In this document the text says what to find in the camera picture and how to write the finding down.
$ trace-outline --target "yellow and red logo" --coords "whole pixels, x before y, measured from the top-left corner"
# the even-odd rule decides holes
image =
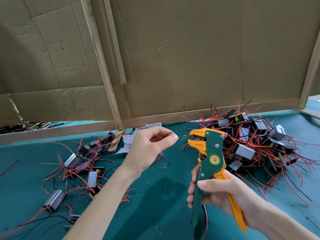
[[[218,165],[220,163],[220,158],[217,155],[211,155],[209,160],[213,165]]]

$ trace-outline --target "orange handle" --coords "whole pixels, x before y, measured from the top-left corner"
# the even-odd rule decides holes
[[[213,176],[216,179],[227,180],[226,176],[224,176],[224,174],[223,174],[223,170],[224,170],[224,168],[220,172],[215,173]],[[247,229],[246,224],[245,224],[245,222],[243,220],[242,210],[241,210],[240,206],[238,205],[237,201],[232,196],[232,194],[227,193],[227,195],[228,195],[228,198],[229,198],[230,203],[231,203],[231,207],[232,207],[232,210],[233,210],[235,221],[237,222],[239,228],[243,232],[246,232],[248,229]]]

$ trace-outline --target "person's left hand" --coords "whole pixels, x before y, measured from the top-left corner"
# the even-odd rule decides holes
[[[121,167],[133,173],[137,179],[156,159],[157,155],[172,146],[178,136],[161,126],[141,129],[134,137],[128,155]]]

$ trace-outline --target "wood plank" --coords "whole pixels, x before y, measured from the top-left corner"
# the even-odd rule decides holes
[[[246,105],[245,109],[254,112],[269,112],[269,111],[277,111],[277,110],[285,110],[285,109],[296,109],[298,107],[299,99],[288,99],[288,100],[280,100],[274,102],[266,102],[266,103],[255,103]],[[228,106],[228,107],[219,107],[217,108],[219,114],[226,113],[231,109],[238,109],[237,106]],[[134,128],[145,126],[146,124],[152,124],[156,122],[161,122],[162,124],[167,123],[176,123],[181,121],[190,121],[194,120],[190,116],[195,119],[199,119],[200,117],[206,118],[211,117],[211,109],[201,109],[201,110],[193,110],[178,113],[166,113],[166,114],[158,114],[144,117],[136,117],[130,118],[128,120],[124,120],[123,124],[126,128]],[[86,134],[86,133],[94,133],[107,131],[109,128],[115,128],[115,121],[106,121],[106,122],[97,122],[92,124],[83,124],[83,125],[74,125],[60,128],[51,128],[51,129],[40,129],[33,131],[25,131],[25,132],[17,132],[11,134],[3,134],[0,135],[0,145],[1,144],[9,144],[18,141],[30,141],[37,139],[45,139],[50,137],[60,137],[60,136],[69,136],[69,135],[78,135],[78,134]]]
[[[109,71],[106,64],[106,59],[102,50],[101,40],[98,33],[97,24],[94,18],[94,12],[92,10],[91,1],[90,0],[81,0],[82,8],[84,11],[85,19],[88,24],[91,40],[93,43],[94,51],[96,53],[103,83],[106,87],[106,93],[108,95],[109,103],[111,106],[113,118],[116,124],[116,128],[118,130],[124,129],[122,126],[122,121],[119,113],[118,104],[116,101],[116,96],[112,87],[112,83],[110,80]]]
[[[296,109],[296,111],[320,120],[320,113],[316,113],[316,112],[310,111],[308,109]]]
[[[108,131],[110,128],[115,129],[114,120],[97,122],[90,124],[72,125],[58,128],[38,129],[32,131],[16,132],[0,135],[0,145],[10,144],[19,141],[31,141],[46,139],[51,137],[71,136],[78,134],[94,133]]]
[[[113,145],[110,146],[108,149],[108,153],[115,153],[117,150],[117,147],[119,145],[120,139],[122,136],[120,136],[125,130],[118,130],[117,134],[115,135],[115,139],[112,141]]]
[[[285,109],[296,109],[298,107],[299,99],[287,99],[273,102],[265,103],[253,103],[246,105],[245,109],[255,113],[285,110]],[[219,114],[228,112],[231,109],[238,110],[238,105],[219,107],[217,111]],[[134,128],[139,126],[145,126],[146,124],[153,124],[156,122],[161,122],[162,124],[175,123],[180,121],[190,121],[193,118],[199,119],[211,117],[211,109],[201,109],[177,113],[166,113],[158,115],[150,115],[143,117],[130,118],[129,120],[123,120],[123,125],[125,128]]]
[[[118,69],[119,69],[119,74],[120,74],[120,82],[123,85],[123,84],[127,83],[127,79],[126,79],[125,69],[123,67],[123,62],[122,62],[122,58],[121,58],[121,54],[120,54],[118,37],[117,37],[117,32],[116,32],[116,27],[115,27],[115,21],[113,19],[110,0],[104,0],[104,5],[106,7],[106,15],[108,17],[108,23],[109,23],[110,32],[111,32],[114,53],[115,53],[115,57],[117,59],[117,64],[118,64]]]
[[[307,100],[312,88],[312,84],[316,77],[316,73],[318,71],[319,62],[320,62],[320,31],[318,33],[317,40],[314,44],[308,70],[306,72],[306,78],[304,80],[304,84],[303,84],[303,88],[302,88],[302,92],[301,92],[301,96],[298,104],[298,109],[304,109],[306,107]]]

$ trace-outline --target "wire stripper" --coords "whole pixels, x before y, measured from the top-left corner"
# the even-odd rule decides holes
[[[227,137],[227,133],[218,131],[215,129],[194,129],[190,132],[189,136],[198,137],[204,139],[203,141],[188,140],[188,144],[197,149],[202,155],[206,157],[205,160],[200,161],[201,166],[199,167],[197,174],[198,180],[208,180],[211,176],[216,179],[226,180],[227,178],[223,174],[223,170],[226,168],[226,163],[223,159],[222,144],[223,139]],[[191,223],[196,226],[198,223],[198,216],[201,209],[201,201],[203,191],[195,184],[194,199],[192,206],[192,219]],[[230,200],[234,218],[242,231],[247,231],[247,227],[243,220],[242,211],[234,197],[227,193]]]

